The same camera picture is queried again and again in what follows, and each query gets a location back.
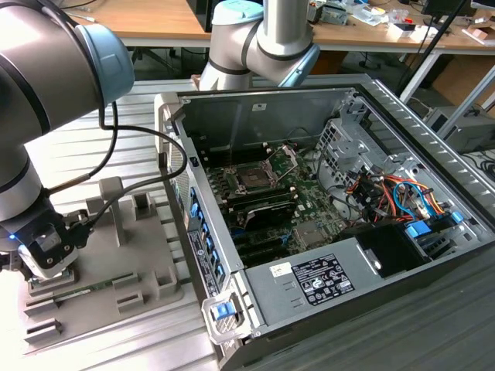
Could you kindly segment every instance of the motherboard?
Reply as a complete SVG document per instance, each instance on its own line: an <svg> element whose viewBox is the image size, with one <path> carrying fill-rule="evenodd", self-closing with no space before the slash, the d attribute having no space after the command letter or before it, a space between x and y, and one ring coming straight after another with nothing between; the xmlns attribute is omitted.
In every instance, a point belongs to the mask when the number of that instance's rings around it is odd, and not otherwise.
<svg viewBox="0 0 495 371"><path fill-rule="evenodd" d="M291 145L261 161L206 168L247 267L324 246L347 227L315 172Z"/></svg>

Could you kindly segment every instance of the white label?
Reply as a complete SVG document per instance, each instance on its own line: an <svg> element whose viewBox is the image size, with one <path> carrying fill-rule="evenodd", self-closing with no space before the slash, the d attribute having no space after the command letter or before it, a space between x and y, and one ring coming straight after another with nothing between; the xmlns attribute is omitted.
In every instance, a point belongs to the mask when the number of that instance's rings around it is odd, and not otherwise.
<svg viewBox="0 0 495 371"><path fill-rule="evenodd" d="M253 104L253 112L266 110L266 103Z"/></svg>
<svg viewBox="0 0 495 371"><path fill-rule="evenodd" d="M270 271L271 274L273 274L273 277L280 277L283 276L284 274L292 273L291 264L290 262L287 261L282 264L272 265L270 267Z"/></svg>

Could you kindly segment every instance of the power supply label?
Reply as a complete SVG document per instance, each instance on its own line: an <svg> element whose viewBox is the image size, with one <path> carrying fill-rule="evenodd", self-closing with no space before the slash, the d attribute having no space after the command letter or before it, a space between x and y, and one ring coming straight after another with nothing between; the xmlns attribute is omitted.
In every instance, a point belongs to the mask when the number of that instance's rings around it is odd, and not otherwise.
<svg viewBox="0 0 495 371"><path fill-rule="evenodd" d="M334 254L292 266L295 278L311 305L319 305L354 290Z"/></svg>
<svg viewBox="0 0 495 371"><path fill-rule="evenodd" d="M208 290L210 297L218 295L220 292L218 290L217 282L215 281L214 275L211 273L211 265L208 258L207 251L203 248L203 243L201 242L200 234L197 232L189 232L189 241L191 247L193 248L194 256L200 268L201 278L203 279L203 284Z"/></svg>

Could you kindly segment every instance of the circuit board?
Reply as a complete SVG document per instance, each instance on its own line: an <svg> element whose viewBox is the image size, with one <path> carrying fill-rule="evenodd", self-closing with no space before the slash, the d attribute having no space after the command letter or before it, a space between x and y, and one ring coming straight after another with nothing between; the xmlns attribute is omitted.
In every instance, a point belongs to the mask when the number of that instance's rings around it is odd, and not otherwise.
<svg viewBox="0 0 495 371"><path fill-rule="evenodd" d="M247 266L327 245L347 227L326 190L314 179L305 159L292 148L282 149L264 161L206 169L237 251ZM281 196L267 196L277 189ZM252 196L258 201L251 202L240 212L228 206L243 196ZM283 221L272 226L261 223L249 229L244 220L246 213L267 209L270 205L275 205L274 209L288 206L291 215L275 214Z"/></svg>

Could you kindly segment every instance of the metal bracket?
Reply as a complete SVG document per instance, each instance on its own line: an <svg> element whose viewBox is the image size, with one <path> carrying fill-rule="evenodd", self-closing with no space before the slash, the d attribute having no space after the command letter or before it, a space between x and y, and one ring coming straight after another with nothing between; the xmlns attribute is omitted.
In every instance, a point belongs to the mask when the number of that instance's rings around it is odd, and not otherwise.
<svg viewBox="0 0 495 371"><path fill-rule="evenodd" d="M201 305L201 312L207 324L210 340L215 345L220 345L230 340L243 339L252 333L251 325L245 315L243 315L242 322L236 328L226 332L220 332L218 330L217 321L212 317L212 309L216 305L231 301L233 298L237 299L237 295L231 289L227 289L215 297L205 299Z"/></svg>
<svg viewBox="0 0 495 371"><path fill-rule="evenodd" d="M175 93L161 93L156 95L154 101L155 130L160 133L170 134L172 121L183 112L183 104ZM156 151L161 154L164 150L164 142L160 137L155 138Z"/></svg>

